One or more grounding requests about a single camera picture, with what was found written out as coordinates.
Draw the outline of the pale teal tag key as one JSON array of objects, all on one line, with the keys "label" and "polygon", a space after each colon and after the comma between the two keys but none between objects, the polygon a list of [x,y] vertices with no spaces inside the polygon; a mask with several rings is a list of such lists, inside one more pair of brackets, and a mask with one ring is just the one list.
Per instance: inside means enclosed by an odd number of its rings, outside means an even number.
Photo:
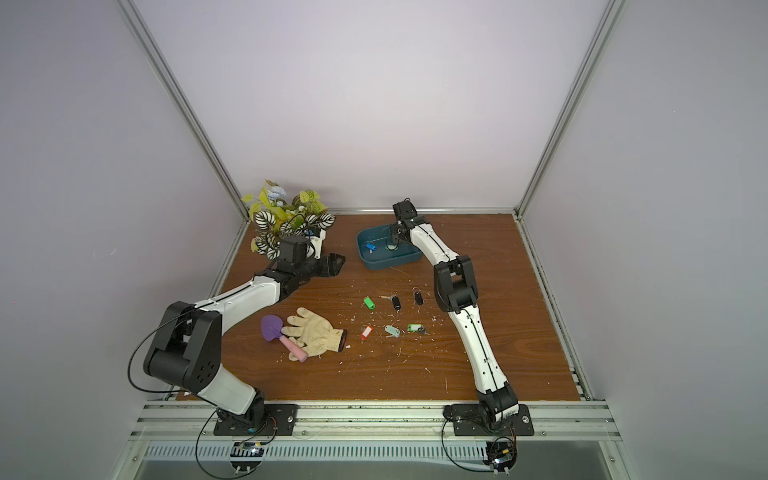
[{"label": "pale teal tag key", "polygon": [[390,337],[399,338],[402,335],[401,330],[392,325],[387,325],[384,330]]}]

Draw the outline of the red tag key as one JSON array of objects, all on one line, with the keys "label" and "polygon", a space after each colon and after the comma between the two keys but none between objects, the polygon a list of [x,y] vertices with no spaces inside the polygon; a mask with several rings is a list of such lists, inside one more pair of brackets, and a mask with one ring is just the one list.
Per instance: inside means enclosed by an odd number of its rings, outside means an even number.
[{"label": "red tag key", "polygon": [[361,331],[361,333],[360,333],[360,338],[361,338],[363,341],[365,341],[365,340],[367,340],[367,339],[370,337],[370,335],[372,334],[372,332],[373,332],[373,327],[372,327],[372,326],[370,326],[370,325],[367,325],[367,326],[366,326],[366,327],[365,327],[365,328],[364,328],[364,329]]}]

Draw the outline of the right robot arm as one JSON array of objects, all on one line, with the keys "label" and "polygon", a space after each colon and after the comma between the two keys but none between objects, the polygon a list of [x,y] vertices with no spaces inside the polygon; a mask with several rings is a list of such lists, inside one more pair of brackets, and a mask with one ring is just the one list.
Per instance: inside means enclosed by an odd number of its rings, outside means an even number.
[{"label": "right robot arm", "polygon": [[408,198],[395,203],[393,211],[397,240],[416,247],[433,267],[435,301],[452,320],[467,353],[479,416],[490,427],[505,422],[519,413],[519,401],[484,330],[472,260],[452,250]]}]

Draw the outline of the teal plastic storage box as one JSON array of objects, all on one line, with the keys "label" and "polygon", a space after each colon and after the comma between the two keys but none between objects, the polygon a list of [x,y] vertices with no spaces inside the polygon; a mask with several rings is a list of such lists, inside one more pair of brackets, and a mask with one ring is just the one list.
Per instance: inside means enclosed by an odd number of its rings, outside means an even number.
[{"label": "teal plastic storage box", "polygon": [[[389,245],[391,225],[380,225],[361,230],[356,236],[359,257],[371,271],[399,267],[420,260],[422,252],[410,243]],[[370,252],[365,244],[371,242],[377,249]]]}]

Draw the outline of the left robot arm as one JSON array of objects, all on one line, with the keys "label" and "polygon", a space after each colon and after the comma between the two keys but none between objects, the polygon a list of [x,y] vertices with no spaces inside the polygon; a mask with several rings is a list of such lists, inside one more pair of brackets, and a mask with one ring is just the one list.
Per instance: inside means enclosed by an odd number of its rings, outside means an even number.
[{"label": "left robot arm", "polygon": [[143,371],[216,407],[220,417],[253,428],[264,421],[263,394],[221,363],[222,337],[256,312],[287,299],[315,277],[339,275],[346,258],[322,252],[321,236],[290,236],[252,279],[216,297],[167,307],[152,335]]}]

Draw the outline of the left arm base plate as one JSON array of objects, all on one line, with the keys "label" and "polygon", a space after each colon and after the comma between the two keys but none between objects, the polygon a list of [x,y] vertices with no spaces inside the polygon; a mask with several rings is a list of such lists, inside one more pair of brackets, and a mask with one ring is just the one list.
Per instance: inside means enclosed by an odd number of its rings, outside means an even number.
[{"label": "left arm base plate", "polygon": [[291,403],[258,403],[242,415],[219,409],[215,436],[291,436],[299,406]]}]

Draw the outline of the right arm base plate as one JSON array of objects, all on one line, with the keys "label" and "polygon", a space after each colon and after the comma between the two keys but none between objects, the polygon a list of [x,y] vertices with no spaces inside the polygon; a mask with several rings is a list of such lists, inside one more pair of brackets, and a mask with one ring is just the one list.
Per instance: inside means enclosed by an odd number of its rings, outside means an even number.
[{"label": "right arm base plate", "polygon": [[535,435],[532,416],[525,404],[518,404],[517,409],[505,411],[503,417],[490,413],[480,403],[445,405],[442,414],[453,434],[459,437]]}]

